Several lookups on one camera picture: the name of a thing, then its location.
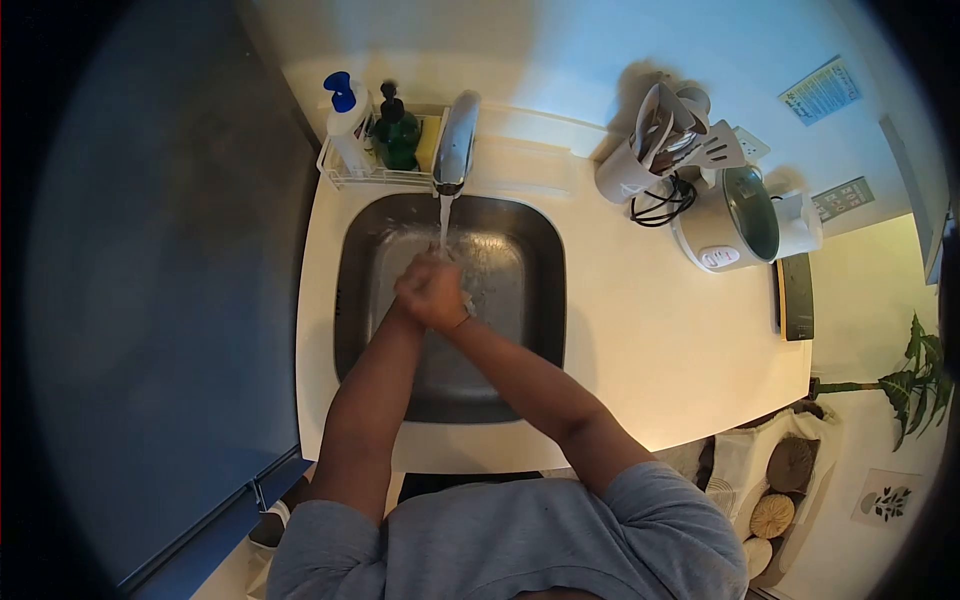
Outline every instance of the forearm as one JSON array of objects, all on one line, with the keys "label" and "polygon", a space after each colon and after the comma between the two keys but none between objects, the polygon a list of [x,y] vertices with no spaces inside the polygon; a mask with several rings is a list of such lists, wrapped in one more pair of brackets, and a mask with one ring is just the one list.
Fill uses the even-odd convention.
[{"label": "forearm", "polygon": [[387,312],[330,404],[311,495],[380,522],[423,332],[398,306]]},{"label": "forearm", "polygon": [[457,326],[447,339],[517,414],[560,445],[594,493],[601,495],[624,468],[655,460],[596,396],[534,352],[474,319]]}]

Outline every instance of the yellow sponge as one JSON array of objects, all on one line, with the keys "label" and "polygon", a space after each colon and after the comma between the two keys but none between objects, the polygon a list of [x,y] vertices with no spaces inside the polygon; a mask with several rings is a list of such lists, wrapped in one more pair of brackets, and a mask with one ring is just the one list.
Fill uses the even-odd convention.
[{"label": "yellow sponge", "polygon": [[420,123],[420,143],[417,144],[417,164],[421,171],[429,171],[433,162],[433,149],[437,146],[437,137],[440,136],[441,117],[423,117]]}]

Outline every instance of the sink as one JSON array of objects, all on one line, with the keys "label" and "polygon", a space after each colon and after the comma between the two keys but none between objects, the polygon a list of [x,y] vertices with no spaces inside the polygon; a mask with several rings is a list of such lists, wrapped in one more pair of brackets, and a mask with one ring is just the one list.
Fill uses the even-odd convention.
[{"label": "sink", "polygon": [[[394,282],[414,254],[440,237],[440,201],[429,194],[381,198],[353,219],[344,239],[333,326],[343,381],[394,301]],[[566,280],[560,236],[536,209],[462,196],[447,237],[463,267],[477,319],[558,367],[564,363]],[[519,420],[482,374],[427,331],[407,420],[494,423]]]}]

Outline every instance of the wall socket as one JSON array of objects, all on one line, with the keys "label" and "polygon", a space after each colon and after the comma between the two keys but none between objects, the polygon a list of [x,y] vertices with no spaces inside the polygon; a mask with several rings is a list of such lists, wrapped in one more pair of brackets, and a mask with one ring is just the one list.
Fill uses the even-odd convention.
[{"label": "wall socket", "polygon": [[734,128],[733,132],[736,133],[736,139],[740,142],[740,147],[743,148],[743,154],[747,157],[747,160],[757,162],[770,154],[770,146],[758,140],[755,135],[742,127]]}]

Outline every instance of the faucet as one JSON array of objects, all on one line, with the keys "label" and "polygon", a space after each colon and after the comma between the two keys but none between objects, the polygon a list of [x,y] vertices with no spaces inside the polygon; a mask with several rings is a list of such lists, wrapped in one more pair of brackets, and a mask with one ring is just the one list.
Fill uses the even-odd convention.
[{"label": "faucet", "polygon": [[435,198],[454,200],[463,193],[467,174],[473,166],[473,136],[479,112],[480,94],[473,90],[462,92],[453,101],[433,167]]}]

